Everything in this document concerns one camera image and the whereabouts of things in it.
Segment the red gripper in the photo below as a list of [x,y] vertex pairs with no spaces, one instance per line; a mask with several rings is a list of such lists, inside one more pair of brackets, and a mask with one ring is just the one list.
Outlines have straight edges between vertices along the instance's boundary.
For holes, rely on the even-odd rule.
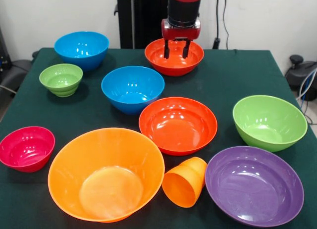
[[164,38],[164,58],[169,58],[169,40],[186,40],[185,47],[183,49],[182,57],[186,59],[189,53],[189,47],[191,40],[195,40],[199,37],[201,31],[201,22],[199,18],[196,19],[195,24],[191,27],[177,27],[171,25],[167,19],[161,21],[161,32]]

